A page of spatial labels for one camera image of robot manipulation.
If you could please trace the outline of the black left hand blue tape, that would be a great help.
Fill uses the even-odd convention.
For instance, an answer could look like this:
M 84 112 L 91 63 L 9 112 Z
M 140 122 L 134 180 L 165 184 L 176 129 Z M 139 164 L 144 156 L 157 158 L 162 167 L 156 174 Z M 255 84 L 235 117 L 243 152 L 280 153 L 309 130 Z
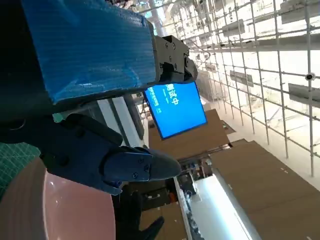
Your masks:
M 53 114 L 197 76 L 187 45 L 104 0 L 0 3 L 0 140 L 38 148 L 50 174 L 111 195 L 122 182 L 178 176 L 170 156 L 124 146 L 89 116 Z

